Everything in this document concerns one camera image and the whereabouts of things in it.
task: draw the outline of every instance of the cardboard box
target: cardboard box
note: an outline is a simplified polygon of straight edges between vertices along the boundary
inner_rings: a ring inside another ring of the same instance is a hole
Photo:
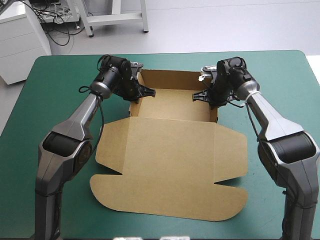
[[[142,70],[155,97],[131,103],[130,117],[104,126],[96,161],[122,175],[97,174],[91,190],[123,212],[221,221],[245,206],[246,190],[215,184],[248,170],[246,137],[216,122],[217,109],[192,101],[200,73]]]

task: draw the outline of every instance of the green table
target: green table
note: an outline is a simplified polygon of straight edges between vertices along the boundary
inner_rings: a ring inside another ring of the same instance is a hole
[[[204,65],[234,56],[243,57],[261,85],[262,94],[288,119],[301,124],[320,143],[320,87],[300,51],[208,52],[120,55],[144,63],[145,69],[199,71]],[[36,60],[0,137],[0,237],[28,238],[34,233],[35,177],[38,144],[57,123],[65,120],[86,97],[78,93],[98,71],[99,55],[44,56]],[[128,116],[129,102],[113,95],[103,102],[105,122]],[[61,231],[64,238],[192,238],[276,239],[281,236],[285,196],[271,180],[257,155],[257,143],[246,110],[228,105],[219,109],[219,123],[246,134],[248,174],[228,184],[247,189],[246,207],[221,222],[116,212],[93,196],[89,179],[107,174],[94,156],[73,181],[65,184]],[[96,138],[101,118],[91,130]],[[320,238],[320,206],[313,237]]]

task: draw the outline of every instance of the cardboard flap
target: cardboard flap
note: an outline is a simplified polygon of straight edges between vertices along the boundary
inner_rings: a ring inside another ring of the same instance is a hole
[[[97,163],[122,173],[124,169],[130,118],[105,124],[98,144]]]
[[[107,136],[114,133],[110,145]],[[247,192],[214,181],[246,172],[246,146],[243,134],[214,122],[122,119],[106,124],[96,158],[123,175],[94,175],[91,190],[117,211],[228,219],[244,207]]]
[[[225,126],[215,125],[214,182],[234,179],[248,172],[247,137]]]
[[[141,71],[144,83],[152,89],[204,90],[198,71],[147,70]]]
[[[207,221],[232,218],[248,199],[242,188],[170,177],[97,174],[91,177],[90,186],[96,199],[113,210]]]

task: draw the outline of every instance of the white cabinet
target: white cabinet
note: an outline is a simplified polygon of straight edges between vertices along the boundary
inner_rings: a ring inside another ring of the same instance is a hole
[[[49,41],[31,9],[14,2],[0,15],[0,76],[7,84],[26,80],[35,60],[51,55]]]

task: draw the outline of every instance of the white floor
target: white floor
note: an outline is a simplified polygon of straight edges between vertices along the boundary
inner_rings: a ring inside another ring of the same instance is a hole
[[[320,80],[320,0],[146,0],[149,33],[141,23],[94,27],[71,37],[67,46],[50,43],[53,55],[146,54],[301,50]],[[140,0],[122,0],[122,12]],[[110,0],[86,0],[89,12],[110,12]],[[54,34],[59,43],[63,34]],[[0,133],[23,82],[0,79]]]

